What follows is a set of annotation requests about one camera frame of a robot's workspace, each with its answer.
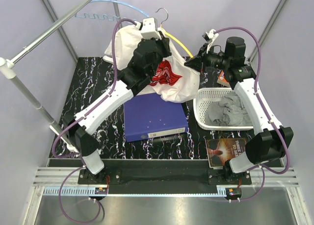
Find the white t shirt red print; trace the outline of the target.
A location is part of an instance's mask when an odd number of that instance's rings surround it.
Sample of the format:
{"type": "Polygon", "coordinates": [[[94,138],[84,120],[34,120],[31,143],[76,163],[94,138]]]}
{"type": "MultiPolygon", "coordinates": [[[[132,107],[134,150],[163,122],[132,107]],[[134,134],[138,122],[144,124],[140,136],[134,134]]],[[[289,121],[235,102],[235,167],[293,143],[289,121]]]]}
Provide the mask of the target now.
{"type": "MultiPolygon", "coordinates": [[[[131,60],[134,50],[142,39],[140,26],[141,24],[129,25],[114,30],[104,55],[104,60],[113,64],[114,72],[123,70],[131,60]]],[[[163,29],[157,30],[169,38],[163,29]]],[[[169,45],[172,55],[163,59],[153,80],[142,91],[152,89],[164,101],[183,103],[196,97],[200,73],[184,65],[185,60],[171,40],[169,45]]]]}

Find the grey t shirt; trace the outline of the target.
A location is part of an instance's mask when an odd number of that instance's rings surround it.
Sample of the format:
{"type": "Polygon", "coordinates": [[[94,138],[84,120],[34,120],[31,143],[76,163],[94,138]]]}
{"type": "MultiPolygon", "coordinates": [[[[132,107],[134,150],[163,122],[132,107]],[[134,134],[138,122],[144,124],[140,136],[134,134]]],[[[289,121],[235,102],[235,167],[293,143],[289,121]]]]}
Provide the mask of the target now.
{"type": "Polygon", "coordinates": [[[220,101],[211,103],[204,122],[211,126],[252,126],[248,112],[235,91],[229,92],[220,101]]]}

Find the light blue plastic hanger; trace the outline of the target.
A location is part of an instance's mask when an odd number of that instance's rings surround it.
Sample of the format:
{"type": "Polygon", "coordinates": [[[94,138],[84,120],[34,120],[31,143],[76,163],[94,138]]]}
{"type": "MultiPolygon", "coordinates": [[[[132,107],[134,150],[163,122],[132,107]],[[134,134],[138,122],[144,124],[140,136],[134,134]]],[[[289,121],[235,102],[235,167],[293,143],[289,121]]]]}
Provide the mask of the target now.
{"type": "Polygon", "coordinates": [[[91,0],[78,11],[76,19],[116,22],[123,18],[141,21],[152,14],[135,0],[91,0]]]}

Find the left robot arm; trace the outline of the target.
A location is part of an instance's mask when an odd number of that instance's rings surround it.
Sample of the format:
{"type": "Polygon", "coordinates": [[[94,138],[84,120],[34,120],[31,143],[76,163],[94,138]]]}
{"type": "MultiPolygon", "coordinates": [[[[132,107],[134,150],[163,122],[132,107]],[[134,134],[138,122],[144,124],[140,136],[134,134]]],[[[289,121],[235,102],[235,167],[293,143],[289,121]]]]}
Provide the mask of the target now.
{"type": "Polygon", "coordinates": [[[102,183],[106,172],[98,152],[99,142],[92,135],[112,112],[151,83],[160,63],[171,55],[169,41],[161,31],[143,36],[127,66],[115,72],[110,89],[74,117],[64,118],[64,133],[78,150],[94,183],[102,183]]]}

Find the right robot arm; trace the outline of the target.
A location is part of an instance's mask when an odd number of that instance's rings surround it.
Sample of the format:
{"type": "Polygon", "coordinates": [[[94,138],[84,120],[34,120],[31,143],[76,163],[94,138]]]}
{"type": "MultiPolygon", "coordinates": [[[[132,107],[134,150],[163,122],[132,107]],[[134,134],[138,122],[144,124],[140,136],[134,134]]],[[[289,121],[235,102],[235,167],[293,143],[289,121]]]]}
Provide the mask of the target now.
{"type": "Polygon", "coordinates": [[[222,169],[226,183],[234,184],[249,170],[286,157],[293,138],[291,127],[284,127],[275,117],[259,88],[253,68],[245,63],[246,44],[240,37],[229,37],[225,50],[214,52],[216,35],[206,35],[198,54],[185,62],[191,68],[204,66],[220,69],[231,89],[240,97],[251,119],[255,136],[245,146],[245,153],[227,160],[222,169]]]}

